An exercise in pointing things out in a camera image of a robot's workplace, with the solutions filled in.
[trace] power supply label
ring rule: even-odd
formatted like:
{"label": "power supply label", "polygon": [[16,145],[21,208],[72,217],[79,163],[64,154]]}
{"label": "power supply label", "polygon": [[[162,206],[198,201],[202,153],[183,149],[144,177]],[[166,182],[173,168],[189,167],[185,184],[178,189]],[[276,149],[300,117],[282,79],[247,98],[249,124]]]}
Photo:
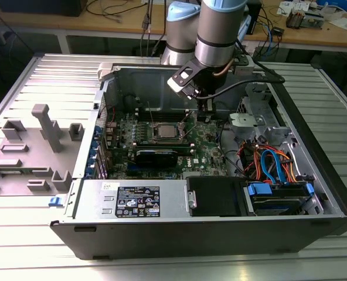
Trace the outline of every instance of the power supply label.
{"label": "power supply label", "polygon": [[122,186],[117,190],[118,218],[159,217],[161,199],[159,186]]}

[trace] connector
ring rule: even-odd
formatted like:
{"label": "connector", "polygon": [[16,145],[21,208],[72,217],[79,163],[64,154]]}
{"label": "connector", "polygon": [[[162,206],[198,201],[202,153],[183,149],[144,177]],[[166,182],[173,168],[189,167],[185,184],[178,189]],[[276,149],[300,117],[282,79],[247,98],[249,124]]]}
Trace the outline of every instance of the connector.
{"label": "connector", "polygon": [[146,31],[149,27],[149,15],[146,13],[142,21],[141,28],[143,31]]}

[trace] metal bracket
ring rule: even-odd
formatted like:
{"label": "metal bracket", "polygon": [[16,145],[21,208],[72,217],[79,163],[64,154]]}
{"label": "metal bracket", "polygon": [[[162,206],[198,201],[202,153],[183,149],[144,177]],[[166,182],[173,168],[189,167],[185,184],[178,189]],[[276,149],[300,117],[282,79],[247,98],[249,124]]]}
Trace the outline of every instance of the metal bracket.
{"label": "metal bracket", "polygon": [[191,209],[197,208],[196,192],[194,190],[188,191],[188,206]]}

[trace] black cable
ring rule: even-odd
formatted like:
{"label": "black cable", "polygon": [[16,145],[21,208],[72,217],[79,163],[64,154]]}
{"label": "black cable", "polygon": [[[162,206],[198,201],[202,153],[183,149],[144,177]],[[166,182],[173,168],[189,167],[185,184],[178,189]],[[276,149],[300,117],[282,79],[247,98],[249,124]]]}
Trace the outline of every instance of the black cable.
{"label": "black cable", "polygon": [[152,49],[151,56],[155,55],[157,52],[157,48],[159,43],[162,41],[164,35],[166,34],[166,17],[167,17],[167,0],[164,0],[164,26],[163,26],[163,34],[158,39],[157,43],[155,44],[154,48]]}
{"label": "black cable", "polygon": [[[270,56],[276,54],[276,53],[279,51],[279,45],[280,45],[280,42],[281,42],[281,40],[282,40],[282,36],[277,36],[277,37],[278,37],[278,43],[276,43],[275,46],[273,46],[273,47],[270,49],[270,54],[268,54],[267,57],[270,57]],[[265,51],[263,54],[261,54],[260,56],[261,56],[261,57],[265,56],[265,55],[267,54],[267,52],[268,52],[268,50],[266,50],[266,51]]]}
{"label": "black cable", "polygon": [[21,41],[21,43],[23,43],[24,45],[25,45],[25,47],[27,47],[33,54],[34,54],[34,51],[33,51],[33,49],[32,48],[30,48],[29,47],[29,45],[28,44],[26,44],[25,43],[25,41],[24,40],[22,40],[21,39],[21,37],[2,19],[2,17],[0,16],[0,21],[6,26],[6,27],[8,27],[8,29],[12,32],[12,33],[14,33],[16,36],[17,36],[17,38],[18,39],[20,39],[20,41]]}
{"label": "black cable", "polygon": [[[258,23],[258,24],[260,24],[260,25],[265,24],[264,22],[259,22],[259,21],[257,21],[256,23]],[[265,30],[263,29],[263,27],[262,27],[262,31],[266,34],[266,40],[265,40],[265,42],[263,42],[263,45],[260,47],[260,50],[254,55],[254,56],[256,56],[256,57],[257,57],[257,56],[261,56],[262,50],[263,50],[263,48],[265,48],[265,45],[266,45],[267,41],[268,41],[269,38],[270,38],[270,35],[269,35],[268,33],[265,32]]]}
{"label": "black cable", "polygon": [[151,20],[152,20],[152,4],[153,0],[148,0],[148,17],[149,17],[149,25],[148,25],[148,46],[146,48],[146,56],[149,56],[149,46],[150,46],[150,35],[151,35]]}
{"label": "black cable", "polygon": [[121,14],[121,13],[125,13],[125,12],[128,12],[128,11],[130,11],[130,10],[137,9],[137,8],[140,8],[140,7],[143,7],[143,6],[146,6],[146,5],[147,5],[147,3],[144,3],[144,4],[142,4],[142,5],[135,6],[135,7],[132,7],[132,8],[129,8],[129,9],[120,11],[120,12],[115,12],[115,13],[107,13],[107,12],[104,12],[104,13],[95,13],[95,12],[92,12],[91,10],[89,10],[90,5],[92,5],[92,4],[95,3],[95,2],[98,2],[98,0],[93,0],[93,1],[91,1],[89,4],[87,4],[87,5],[86,5],[86,11],[87,11],[88,13],[90,13],[90,14],[92,14],[92,15],[96,15],[96,16],[113,16],[113,15],[119,15],[119,14]]}
{"label": "black cable", "polygon": [[[239,45],[239,48],[243,51],[243,53],[246,56],[248,56],[249,55],[248,52],[246,52],[245,48],[243,47],[243,45],[240,43],[240,41],[238,39],[236,39],[236,43],[237,43],[237,45]],[[271,84],[272,83],[282,84],[285,82],[285,79],[283,78],[283,76],[277,74],[274,70],[267,68],[263,64],[259,63],[257,60],[255,60],[253,58],[252,58],[252,60],[257,66],[261,67],[264,71],[275,76],[277,79],[272,80],[270,78],[256,78],[256,79],[248,79],[248,80],[239,81],[239,82],[236,82],[236,83],[232,84],[231,86],[228,86],[227,88],[221,90],[220,92],[217,92],[216,94],[208,95],[207,97],[196,97],[196,100],[209,100],[212,98],[216,98],[216,97],[224,94],[225,92],[231,90],[232,88],[237,87],[237,86],[242,85],[242,84],[245,84],[245,83],[264,82],[264,83],[271,83]]]}
{"label": "black cable", "polygon": [[142,40],[144,39],[145,31],[142,31],[141,39],[140,39],[140,56],[142,57]]}
{"label": "black cable", "polygon": [[224,131],[224,127],[226,126],[228,121],[224,122],[223,126],[222,126],[222,130],[220,130],[220,135],[219,135],[219,149],[220,149],[220,152],[223,154],[224,158],[232,164],[232,166],[234,166],[241,174],[243,174],[243,170],[238,167],[238,165],[236,165],[235,163],[232,162],[231,159],[229,159],[227,156],[226,156],[226,153],[223,151],[223,148],[222,148],[222,134],[223,134],[223,131]]}

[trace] table leg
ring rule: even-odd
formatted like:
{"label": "table leg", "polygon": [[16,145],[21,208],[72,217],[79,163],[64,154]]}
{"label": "table leg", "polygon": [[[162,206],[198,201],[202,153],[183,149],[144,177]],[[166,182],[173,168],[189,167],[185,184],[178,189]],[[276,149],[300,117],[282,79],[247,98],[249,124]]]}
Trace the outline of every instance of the table leg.
{"label": "table leg", "polygon": [[59,41],[60,49],[63,54],[70,54],[70,46],[67,39],[67,34],[65,30],[60,30],[57,34],[57,40]]}

